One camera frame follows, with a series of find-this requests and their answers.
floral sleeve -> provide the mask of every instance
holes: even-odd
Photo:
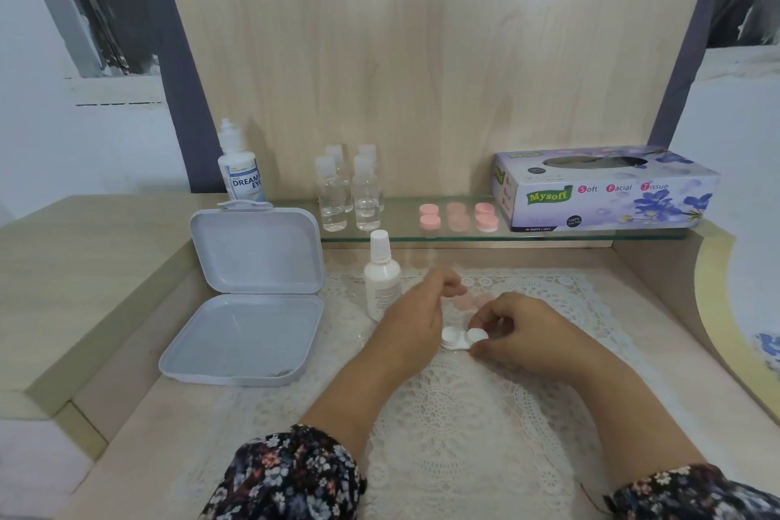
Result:
[[[355,518],[365,490],[366,482],[343,446],[318,429],[297,424],[241,446],[200,518]]]
[[[780,498],[729,481],[713,465],[659,472],[604,498],[616,518],[780,520]]]

small plastic bottle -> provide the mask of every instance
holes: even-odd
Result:
[[[254,152],[247,150],[241,129],[228,118],[223,118],[221,131],[217,133],[217,137],[225,153],[217,159],[217,162],[230,199],[265,202],[258,161]]]
[[[330,155],[317,157],[317,200],[322,227],[328,232],[346,228],[346,187],[336,176],[336,161]]]
[[[347,212],[352,212],[354,207],[352,201],[352,191],[349,189],[349,181],[352,179],[349,176],[349,164],[344,162],[344,149],[340,144],[326,144],[325,154],[333,157],[336,161],[336,176],[342,180],[344,187],[346,188],[346,207]]]
[[[376,144],[360,144],[357,146],[357,153],[359,155],[370,156],[374,160],[374,175],[377,176],[379,182],[379,211],[382,212],[385,209],[385,194],[382,187],[382,169],[379,164],[379,156],[377,155]]]
[[[378,321],[401,298],[401,266],[390,255],[390,236],[386,230],[371,233],[371,261],[363,269],[363,279],[368,316]]]
[[[361,230],[376,230],[379,228],[379,199],[382,190],[374,175],[374,161],[370,156],[359,154],[354,162],[352,197],[355,201],[355,223]]]

white lace tablecloth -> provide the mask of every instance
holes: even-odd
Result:
[[[473,294],[507,290],[543,298],[628,362],[705,454],[696,423],[648,365],[576,270],[470,269]],[[407,290],[424,275],[410,270]],[[320,330],[306,373],[280,388],[225,387],[210,430],[170,497],[204,504],[243,442],[295,423],[337,371],[364,345],[374,324],[360,275],[329,275]],[[444,325],[465,327],[473,311],[444,300]],[[593,422],[569,387],[440,351],[392,397],[377,420],[361,469],[368,478],[361,516],[373,520],[447,518],[599,518],[609,491]]]

glass shelf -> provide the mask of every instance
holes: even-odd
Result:
[[[455,232],[447,227],[447,204],[462,202],[466,204],[470,216],[470,227],[464,232]],[[645,228],[621,230],[552,230],[550,232],[512,232],[498,209],[498,230],[485,233],[478,230],[474,222],[474,205],[487,202],[495,206],[493,196],[470,197],[424,197],[385,199],[385,210],[381,213],[381,225],[395,242],[457,242],[457,241],[655,241],[683,239],[686,228]],[[436,204],[442,217],[442,227],[438,230],[420,228],[420,204]],[[370,232],[360,230],[355,224],[355,212],[347,214],[344,230],[327,232],[320,221],[320,210],[316,200],[275,201],[277,207],[303,208],[314,214],[320,224],[320,236],[324,243],[367,243]]]

left hand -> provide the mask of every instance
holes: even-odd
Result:
[[[442,296],[465,293],[452,269],[432,268],[385,312],[364,351],[402,384],[428,365],[442,343]]]

